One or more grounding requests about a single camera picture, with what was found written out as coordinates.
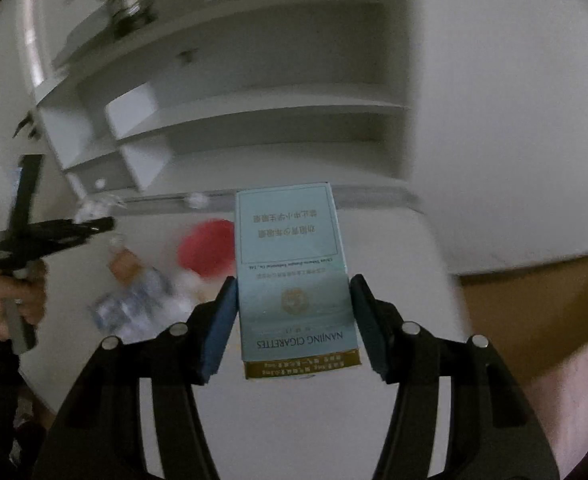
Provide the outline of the person left hand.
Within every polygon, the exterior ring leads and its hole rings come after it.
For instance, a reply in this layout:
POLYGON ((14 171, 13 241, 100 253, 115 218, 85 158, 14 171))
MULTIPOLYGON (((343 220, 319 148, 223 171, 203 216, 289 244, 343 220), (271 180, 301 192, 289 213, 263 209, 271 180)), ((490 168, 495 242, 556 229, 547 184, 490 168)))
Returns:
POLYGON ((45 315, 47 266, 37 261, 32 266, 30 281, 0 275, 0 341, 10 338, 5 307, 9 301, 17 305, 17 310, 27 324, 36 327, 45 315))

